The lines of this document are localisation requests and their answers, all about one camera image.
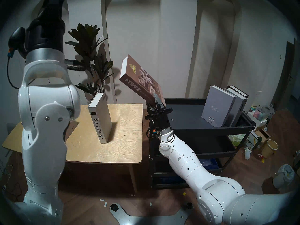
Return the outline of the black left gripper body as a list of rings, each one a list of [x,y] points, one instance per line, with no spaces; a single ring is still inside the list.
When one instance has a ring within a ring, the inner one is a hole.
[[[27,53],[40,48],[51,48],[63,53],[65,23],[62,6],[65,0],[44,0],[42,11],[26,29],[25,50]]]

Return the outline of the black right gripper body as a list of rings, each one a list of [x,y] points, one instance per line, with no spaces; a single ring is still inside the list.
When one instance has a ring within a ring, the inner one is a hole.
[[[156,134],[157,132],[161,132],[167,128],[170,128],[170,122],[168,119],[168,114],[171,113],[173,109],[166,108],[164,110],[155,110],[153,114],[148,114],[145,116],[145,120],[149,120],[149,134]]]

